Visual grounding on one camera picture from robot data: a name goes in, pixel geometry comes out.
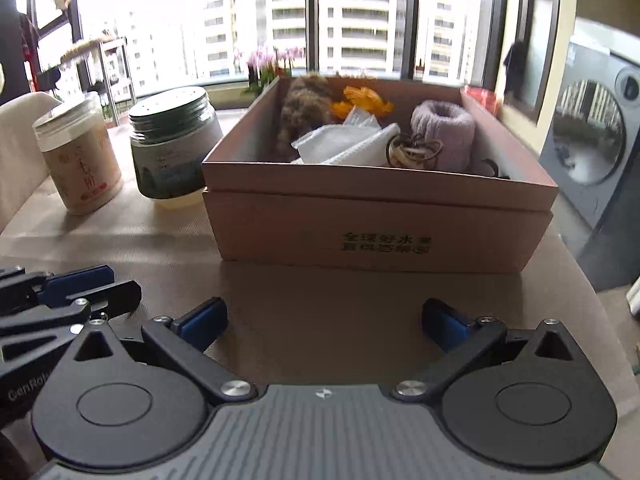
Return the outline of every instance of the gray ribbed surface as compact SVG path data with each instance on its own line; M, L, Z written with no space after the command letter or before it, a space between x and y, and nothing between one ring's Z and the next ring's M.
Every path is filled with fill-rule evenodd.
M121 480L506 480L537 479L478 462L450 442L423 406L382 396L377 386L270 386L257 402L225 406L182 455ZM544 476L611 479L589 464ZM54 466L46 480L90 476Z

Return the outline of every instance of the logo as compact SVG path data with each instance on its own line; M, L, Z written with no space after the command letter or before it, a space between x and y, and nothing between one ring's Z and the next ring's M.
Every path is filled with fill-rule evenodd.
M333 394L334 393L327 388L322 388L322 390L316 390L316 396L320 397L321 399L328 399Z

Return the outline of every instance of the white jar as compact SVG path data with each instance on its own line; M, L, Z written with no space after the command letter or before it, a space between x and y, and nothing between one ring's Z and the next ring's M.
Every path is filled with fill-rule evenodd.
M122 189L122 174L96 92L56 106L33 123L33 131L71 214L94 211Z

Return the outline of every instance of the metal screw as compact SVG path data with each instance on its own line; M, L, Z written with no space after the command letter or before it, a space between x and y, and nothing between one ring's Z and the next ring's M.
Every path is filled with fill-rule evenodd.
M396 386L396 392L403 397L419 397L427 392L427 385L422 381L402 381Z
M251 391L251 385L247 381L228 381L220 388L227 397L244 397Z

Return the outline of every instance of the table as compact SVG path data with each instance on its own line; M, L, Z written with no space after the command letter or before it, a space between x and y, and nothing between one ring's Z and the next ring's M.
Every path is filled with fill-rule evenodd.
M242 112L219 112L228 132ZM129 319L180 316L213 295L230 326L207 353L240 376L274 383L395 384L440 356L420 329L424 300L444 300L468 317L490 315L517 328L561 319L607 385L619 423L603 464L640 476L640 392L593 289L551 227L521 274L419 274L223 262L206 211L167 209L138 192L125 124L110 130L125 179L91 215L66 214L50 179L0 235L0 266L63 272L109 264L136 279L143 301Z

